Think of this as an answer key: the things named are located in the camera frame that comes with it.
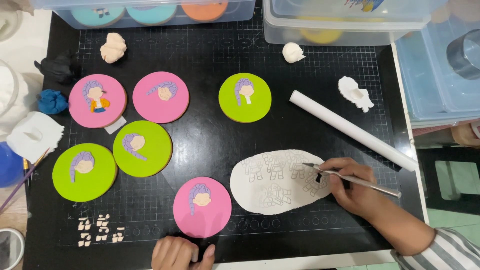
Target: white rolling pin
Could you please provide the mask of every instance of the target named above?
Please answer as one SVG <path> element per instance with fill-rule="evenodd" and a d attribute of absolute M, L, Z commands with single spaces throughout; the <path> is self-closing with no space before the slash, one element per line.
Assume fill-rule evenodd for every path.
<path fill-rule="evenodd" d="M 318 104 L 311 98 L 295 90 L 290 97 L 290 101 L 307 112 L 318 117 L 325 123 L 333 126 L 339 131 L 359 141 L 366 147 L 384 156 L 393 163 L 409 170 L 410 172 L 418 168 L 418 163 L 411 157 L 391 147 L 372 134 L 352 124 L 340 115 L 332 112 L 324 106 Z"/>

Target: pink cookie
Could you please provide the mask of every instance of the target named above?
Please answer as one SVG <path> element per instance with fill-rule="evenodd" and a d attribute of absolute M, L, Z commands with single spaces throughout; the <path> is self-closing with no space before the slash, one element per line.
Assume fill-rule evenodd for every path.
<path fill-rule="evenodd" d="M 106 127 L 115 122 L 125 110 L 127 94 L 114 78 L 93 74 L 82 78 L 72 88 L 68 109 L 81 126 Z"/>
<path fill-rule="evenodd" d="M 143 77 L 133 90 L 133 105 L 148 121 L 168 123 L 182 116 L 190 95 L 185 83 L 175 74 L 154 72 Z"/>
<path fill-rule="evenodd" d="M 210 177 L 189 180 L 173 201 L 175 222 L 184 234 L 195 238 L 210 237 L 221 231 L 231 213 L 228 191 Z"/>

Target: black cutting mat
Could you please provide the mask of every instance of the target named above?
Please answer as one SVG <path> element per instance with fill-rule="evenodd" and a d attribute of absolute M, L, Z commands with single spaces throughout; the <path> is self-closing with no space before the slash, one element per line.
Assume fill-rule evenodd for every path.
<path fill-rule="evenodd" d="M 58 20 L 54 15 L 52 33 L 65 27 Z M 106 74 L 124 86 L 129 102 L 123 116 L 128 123 L 142 120 L 131 102 L 132 91 L 136 82 L 151 72 L 168 71 L 182 78 L 189 88 L 190 104 L 180 119 L 162 125 L 172 138 L 174 150 L 170 163 L 161 173 L 136 178 L 119 170 L 112 188 L 100 198 L 86 203 L 72 203 L 56 194 L 50 177 L 55 159 L 65 149 L 80 143 L 97 143 L 112 149 L 116 132 L 108 135 L 104 129 L 81 127 L 67 112 L 54 116 L 65 126 L 65 135 L 57 151 L 39 168 L 40 176 L 34 182 L 26 265 L 37 265 L 40 261 L 49 264 L 57 258 L 55 262 L 76 269 L 91 266 L 84 261 L 89 255 L 96 263 L 117 269 L 148 268 L 155 240 L 165 235 L 181 235 L 173 220 L 172 205 L 175 193 L 183 183 L 193 177 L 210 176 L 229 190 L 229 174 L 237 162 L 280 149 L 302 149 L 324 160 L 349 156 L 368 164 L 373 167 L 380 184 L 401 189 L 404 199 L 396 202 L 421 218 L 413 173 L 396 172 L 391 162 L 288 102 L 291 92 L 299 90 L 386 143 L 396 147 L 408 146 L 398 84 L 391 80 L 391 86 L 385 87 L 385 78 L 391 77 L 392 73 L 396 78 L 389 47 L 303 47 L 307 58 L 290 65 L 282 57 L 283 46 L 268 44 L 263 39 L 259 7 L 255 8 L 253 19 L 245 22 L 115 29 L 126 40 L 128 50 L 112 65 L 106 64 L 99 53 L 108 30 L 69 31 L 71 37 L 77 35 L 74 50 L 78 50 L 82 76 Z M 68 49 L 65 48 L 67 44 L 73 46 L 73 41 L 50 35 L 49 55 L 52 56 L 55 50 Z M 389 72 L 383 78 L 379 75 L 382 61 L 377 61 L 377 56 L 387 59 L 382 65 L 389 68 Z M 228 119 L 218 105 L 221 84 L 230 75 L 240 72 L 260 76 L 272 92 L 270 112 L 250 124 Z M 368 113 L 361 112 L 340 95 L 336 84 L 342 76 L 353 77 L 360 87 L 369 90 L 375 106 Z M 44 87 L 62 89 L 64 93 L 71 89 L 52 82 L 45 82 Z M 390 102 L 386 103 L 385 99 L 389 97 Z M 393 113 L 389 111 L 389 105 L 396 110 L 396 118 L 390 117 Z M 40 192 L 52 196 L 46 199 L 39 195 Z M 209 243 L 217 244 L 217 262 L 390 247 L 368 223 L 338 206 L 331 195 L 274 216 L 252 214 L 243 210 L 234 199 L 232 202 L 230 221 L 219 234 L 204 240 L 192 240 L 201 249 Z M 90 217 L 92 221 L 99 214 L 110 215 L 108 240 L 100 243 L 93 240 L 90 247 L 78 248 L 77 243 L 81 240 L 77 230 L 78 218 Z M 46 228 L 46 223 L 50 226 L 39 230 L 39 226 Z M 122 243 L 111 241 L 117 227 L 125 227 Z M 104 234 L 98 233 L 95 225 L 89 232 L 93 239 L 97 234 Z M 318 238 L 332 244 L 318 245 Z M 45 245 L 42 251 L 34 246 L 38 243 Z M 252 246 L 256 249 L 248 252 L 246 249 Z M 29 256 L 34 250 L 46 252 L 49 248 L 55 252 L 46 258 L 38 254 Z"/>

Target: person's right hand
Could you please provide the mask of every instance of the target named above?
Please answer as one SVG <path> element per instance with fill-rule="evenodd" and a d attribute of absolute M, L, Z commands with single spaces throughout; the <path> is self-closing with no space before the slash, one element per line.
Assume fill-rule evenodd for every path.
<path fill-rule="evenodd" d="M 206 249 L 201 262 L 197 261 L 198 246 L 181 237 L 166 236 L 158 240 L 152 253 L 153 270 L 211 270 L 215 245 Z"/>
<path fill-rule="evenodd" d="M 321 170 L 339 169 L 341 175 L 355 175 L 366 181 L 377 183 L 369 166 L 360 165 L 351 158 L 334 158 L 320 164 Z M 335 174 L 328 177 L 330 190 L 340 206 L 347 211 L 361 216 L 366 220 L 375 218 L 382 211 L 382 206 L 389 201 L 378 191 L 358 184 L 350 183 L 350 189 L 345 189 L 343 183 Z"/>

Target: striped sleeve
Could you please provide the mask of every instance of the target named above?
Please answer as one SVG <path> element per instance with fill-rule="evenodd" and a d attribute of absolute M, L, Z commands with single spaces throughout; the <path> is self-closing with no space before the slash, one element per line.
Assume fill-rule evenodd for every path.
<path fill-rule="evenodd" d="M 480 269 L 480 248 L 458 232 L 448 228 L 435 229 L 437 235 L 423 252 L 402 256 L 392 255 L 405 270 L 473 270 Z"/>

